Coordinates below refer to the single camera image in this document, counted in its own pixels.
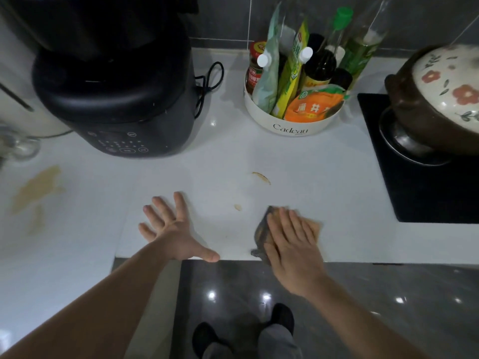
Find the button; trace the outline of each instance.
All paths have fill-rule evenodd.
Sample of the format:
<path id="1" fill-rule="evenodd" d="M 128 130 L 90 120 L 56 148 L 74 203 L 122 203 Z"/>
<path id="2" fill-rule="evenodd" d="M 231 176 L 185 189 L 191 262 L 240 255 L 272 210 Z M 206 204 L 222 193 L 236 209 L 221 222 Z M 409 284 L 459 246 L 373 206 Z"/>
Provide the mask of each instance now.
<path id="1" fill-rule="evenodd" d="M 132 148 L 121 148 L 120 152 L 123 152 L 125 154 L 134 154 L 136 151 Z"/>

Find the pot handle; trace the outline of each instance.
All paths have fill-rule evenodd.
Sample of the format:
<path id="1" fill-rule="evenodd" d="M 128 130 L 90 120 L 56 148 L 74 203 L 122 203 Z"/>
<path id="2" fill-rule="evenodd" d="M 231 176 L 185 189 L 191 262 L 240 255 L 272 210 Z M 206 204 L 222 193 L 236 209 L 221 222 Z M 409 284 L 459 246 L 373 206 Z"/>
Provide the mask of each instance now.
<path id="1" fill-rule="evenodd" d="M 413 109 L 419 105 L 419 101 L 408 96 L 406 90 L 401 88 L 401 83 L 397 75 L 390 74 L 384 80 L 384 85 L 391 99 L 391 104 L 397 108 Z"/>

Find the white round container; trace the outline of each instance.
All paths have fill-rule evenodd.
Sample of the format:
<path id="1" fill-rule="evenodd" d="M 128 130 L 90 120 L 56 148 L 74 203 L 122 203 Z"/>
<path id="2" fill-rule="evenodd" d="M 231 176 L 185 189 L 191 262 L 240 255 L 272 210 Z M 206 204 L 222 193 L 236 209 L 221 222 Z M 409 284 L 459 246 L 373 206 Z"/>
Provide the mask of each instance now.
<path id="1" fill-rule="evenodd" d="M 332 113 L 332 115 L 330 115 L 324 120 L 316 122 L 297 123 L 280 120 L 279 118 L 276 118 L 264 112 L 257 105 L 255 105 L 255 103 L 251 99 L 251 96 L 246 91 L 246 87 L 243 88 L 243 95 L 244 104 L 246 106 L 246 109 L 248 110 L 248 113 L 251 115 L 251 117 L 253 117 L 256 122 L 258 122 L 258 124 L 260 124 L 260 126 L 279 135 L 292 137 L 309 136 L 321 132 L 333 120 L 336 119 L 338 112 L 343 106 L 343 102 L 341 102 L 336 108 L 330 109 L 328 113 Z"/>

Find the red flower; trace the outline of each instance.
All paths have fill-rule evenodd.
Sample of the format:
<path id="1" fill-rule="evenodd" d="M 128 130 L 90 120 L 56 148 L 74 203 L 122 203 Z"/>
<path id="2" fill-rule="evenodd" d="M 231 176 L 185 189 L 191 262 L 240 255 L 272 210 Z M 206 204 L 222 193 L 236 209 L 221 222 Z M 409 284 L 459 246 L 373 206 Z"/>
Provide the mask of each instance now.
<path id="1" fill-rule="evenodd" d="M 475 90 L 469 84 L 463 84 L 456 88 L 452 91 L 452 95 L 456 97 L 461 106 L 479 103 L 479 90 Z"/>
<path id="2" fill-rule="evenodd" d="M 441 77 L 441 72 L 430 70 L 426 74 L 424 74 L 421 79 L 424 83 L 431 83 L 431 82 L 434 82 L 435 80 L 438 80 L 440 77 Z"/>

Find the induction cooktop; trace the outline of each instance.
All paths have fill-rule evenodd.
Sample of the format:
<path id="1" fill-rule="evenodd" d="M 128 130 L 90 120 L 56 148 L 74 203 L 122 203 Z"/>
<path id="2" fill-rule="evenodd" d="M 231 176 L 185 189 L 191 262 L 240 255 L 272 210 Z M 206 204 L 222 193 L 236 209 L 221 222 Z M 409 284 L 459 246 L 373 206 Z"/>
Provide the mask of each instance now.
<path id="1" fill-rule="evenodd" d="M 394 213 L 400 222 L 479 223 L 479 157 L 455 156 L 422 166 L 398 155 L 379 131 L 385 94 L 358 94 Z"/>

